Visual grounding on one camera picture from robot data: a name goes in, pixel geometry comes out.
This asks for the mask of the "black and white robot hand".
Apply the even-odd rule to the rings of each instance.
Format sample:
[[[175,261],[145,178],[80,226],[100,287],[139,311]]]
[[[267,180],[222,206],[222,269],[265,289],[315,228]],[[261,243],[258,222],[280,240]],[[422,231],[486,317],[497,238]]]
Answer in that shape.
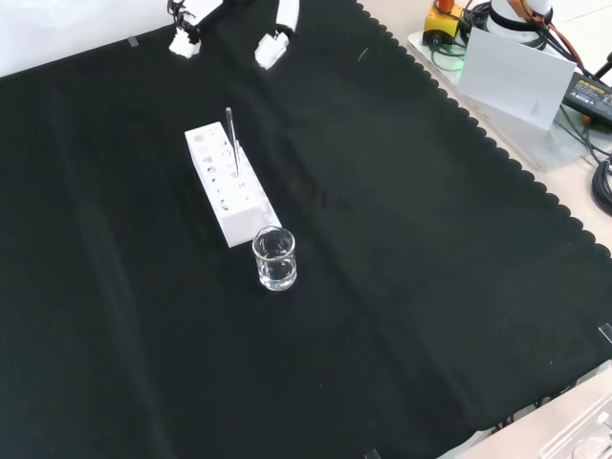
[[[249,1],[168,1],[167,12],[172,16],[176,32],[169,45],[175,55],[192,58],[201,49],[201,37],[224,14]],[[254,59],[258,66],[270,70],[286,53],[298,24],[300,2],[280,0],[276,6],[274,31],[259,40]]]

